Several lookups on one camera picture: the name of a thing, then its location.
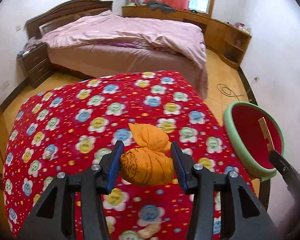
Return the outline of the orange mesh knotted bag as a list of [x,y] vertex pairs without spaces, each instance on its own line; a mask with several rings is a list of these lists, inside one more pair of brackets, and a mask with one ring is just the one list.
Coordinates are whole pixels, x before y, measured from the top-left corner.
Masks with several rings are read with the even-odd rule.
[[134,185],[165,185],[174,178],[174,165],[167,154],[171,149],[168,135],[150,124],[129,124],[138,145],[120,157],[120,174]]

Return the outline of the small wooden piece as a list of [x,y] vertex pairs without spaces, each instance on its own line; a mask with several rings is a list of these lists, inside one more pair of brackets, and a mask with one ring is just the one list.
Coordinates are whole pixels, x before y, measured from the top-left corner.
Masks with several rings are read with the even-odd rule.
[[275,150],[273,140],[272,140],[272,137],[271,137],[270,131],[268,129],[265,118],[262,117],[262,118],[258,119],[258,123],[259,123],[260,129],[262,131],[262,134],[264,136],[264,139],[266,139],[268,141],[267,142],[268,151],[271,152],[271,151]]

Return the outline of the red floral smiley quilt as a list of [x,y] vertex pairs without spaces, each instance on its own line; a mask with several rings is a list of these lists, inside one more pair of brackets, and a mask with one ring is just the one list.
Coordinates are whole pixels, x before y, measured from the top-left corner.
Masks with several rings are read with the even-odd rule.
[[58,174],[97,166],[116,144],[117,180],[101,197],[111,239],[185,239],[193,196],[180,188],[170,148],[210,172],[250,177],[225,129],[178,72],[105,76],[34,95],[14,121],[3,167],[8,224],[17,236]]

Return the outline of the red bin with green rim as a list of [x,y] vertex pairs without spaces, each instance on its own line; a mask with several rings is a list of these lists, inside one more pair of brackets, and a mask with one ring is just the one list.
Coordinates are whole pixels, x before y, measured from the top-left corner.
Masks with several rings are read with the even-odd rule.
[[237,101],[223,114],[223,125],[230,142],[251,176],[266,181],[276,176],[275,167],[268,161],[269,140],[264,137],[260,119],[264,118],[274,150],[285,154],[285,140],[275,119],[255,104]]

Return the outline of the peanut shell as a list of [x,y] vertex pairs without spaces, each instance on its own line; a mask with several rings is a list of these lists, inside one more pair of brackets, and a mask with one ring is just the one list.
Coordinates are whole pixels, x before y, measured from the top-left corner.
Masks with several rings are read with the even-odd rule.
[[149,224],[145,228],[138,231],[138,236],[142,239],[148,239],[153,237],[161,230],[160,224]]

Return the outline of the dark wooden nightstand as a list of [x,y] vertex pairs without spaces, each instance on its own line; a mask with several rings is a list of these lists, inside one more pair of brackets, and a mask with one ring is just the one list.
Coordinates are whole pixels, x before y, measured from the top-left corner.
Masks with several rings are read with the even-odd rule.
[[17,62],[32,87],[37,88],[53,74],[46,44],[40,44],[33,50],[17,55]]

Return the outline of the corner wooden shelf unit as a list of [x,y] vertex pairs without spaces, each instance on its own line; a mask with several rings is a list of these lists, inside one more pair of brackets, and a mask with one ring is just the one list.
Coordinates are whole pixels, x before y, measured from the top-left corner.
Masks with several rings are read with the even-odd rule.
[[232,25],[226,27],[219,58],[232,69],[238,70],[247,51],[251,35]]

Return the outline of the long wooden desk cabinet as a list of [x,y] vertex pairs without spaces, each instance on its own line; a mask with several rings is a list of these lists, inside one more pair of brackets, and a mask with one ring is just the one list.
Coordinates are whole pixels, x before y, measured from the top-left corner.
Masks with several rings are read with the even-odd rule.
[[152,10],[146,6],[123,6],[123,17],[156,18],[160,20],[173,20],[192,23],[202,29],[205,45],[208,49],[220,54],[224,46],[224,35],[227,25],[192,12],[176,10],[175,12],[163,13],[160,9]]

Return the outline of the pink bed duvet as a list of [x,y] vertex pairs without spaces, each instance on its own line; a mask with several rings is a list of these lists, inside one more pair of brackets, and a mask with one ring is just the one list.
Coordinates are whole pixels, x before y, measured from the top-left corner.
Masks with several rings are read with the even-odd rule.
[[41,40],[53,49],[100,42],[134,43],[144,48],[173,50],[193,61],[200,69],[206,63],[200,27],[172,20],[122,17],[110,10],[79,18],[45,33]]

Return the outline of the dark wooden bed headboard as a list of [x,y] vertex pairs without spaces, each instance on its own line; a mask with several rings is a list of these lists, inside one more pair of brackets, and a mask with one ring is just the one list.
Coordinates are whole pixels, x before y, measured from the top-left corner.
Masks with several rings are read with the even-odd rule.
[[69,15],[81,15],[91,10],[112,10],[112,8],[113,1],[70,0],[26,21],[26,33],[28,38],[41,38],[42,34],[40,33],[39,27],[57,18]]

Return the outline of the dark clothes on desk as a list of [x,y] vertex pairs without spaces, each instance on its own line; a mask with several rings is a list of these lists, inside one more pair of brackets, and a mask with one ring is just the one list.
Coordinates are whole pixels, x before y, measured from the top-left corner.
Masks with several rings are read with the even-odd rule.
[[165,3],[158,2],[158,1],[148,1],[148,2],[146,2],[146,6],[150,7],[151,10],[159,9],[161,12],[163,12],[165,14],[175,12],[175,9],[173,7],[171,7],[170,5],[167,5]]

